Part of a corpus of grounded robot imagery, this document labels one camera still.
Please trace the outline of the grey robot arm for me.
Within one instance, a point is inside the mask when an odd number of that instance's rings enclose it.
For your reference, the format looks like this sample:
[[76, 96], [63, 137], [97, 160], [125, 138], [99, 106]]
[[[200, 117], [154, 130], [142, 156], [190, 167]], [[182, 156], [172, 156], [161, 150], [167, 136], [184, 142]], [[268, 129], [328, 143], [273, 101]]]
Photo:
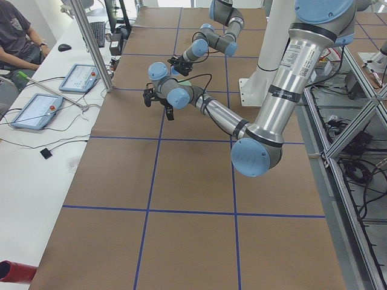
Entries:
[[238, 48], [236, 42], [245, 22], [241, 12], [233, 7], [232, 1], [212, 1], [209, 8], [209, 17], [226, 27], [226, 32], [218, 34], [212, 25], [203, 24], [192, 36], [191, 46], [180, 56], [172, 56], [168, 62], [171, 64], [173, 74], [188, 76], [193, 64], [199, 58], [208, 55], [212, 48], [226, 56], [233, 56]]
[[248, 177], [261, 176], [281, 159], [282, 133], [320, 55], [327, 48], [353, 41], [356, 13], [368, 6], [369, 1], [296, 1], [293, 4], [295, 16], [287, 27], [288, 44], [253, 123], [226, 108], [204, 88], [184, 85], [175, 79], [163, 62], [155, 62], [148, 69], [150, 83], [143, 93], [144, 103], [146, 106], [161, 103], [168, 119], [173, 119], [175, 109], [195, 106], [236, 139], [231, 152], [234, 168]]

